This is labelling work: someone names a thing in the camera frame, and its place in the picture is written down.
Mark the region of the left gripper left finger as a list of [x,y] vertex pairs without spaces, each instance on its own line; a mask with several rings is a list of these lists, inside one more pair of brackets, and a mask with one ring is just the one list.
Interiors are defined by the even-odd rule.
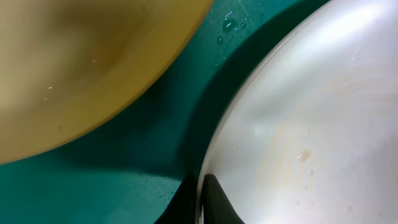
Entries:
[[196,199],[197,180],[194,175],[187,175],[154,224],[194,224]]

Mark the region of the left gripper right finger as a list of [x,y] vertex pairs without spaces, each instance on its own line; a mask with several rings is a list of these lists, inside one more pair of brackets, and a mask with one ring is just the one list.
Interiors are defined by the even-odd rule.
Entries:
[[214,174],[206,174],[200,196],[204,224],[244,224]]

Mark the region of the white plate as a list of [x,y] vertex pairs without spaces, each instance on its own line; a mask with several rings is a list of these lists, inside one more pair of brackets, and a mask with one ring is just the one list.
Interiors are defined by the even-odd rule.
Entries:
[[330,1],[259,64],[210,142],[244,223],[397,222],[397,0]]

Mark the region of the yellow-green plate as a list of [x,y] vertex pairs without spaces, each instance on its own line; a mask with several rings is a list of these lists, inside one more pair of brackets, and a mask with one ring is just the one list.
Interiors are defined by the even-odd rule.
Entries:
[[1,0],[1,162],[97,128],[140,97],[211,0]]

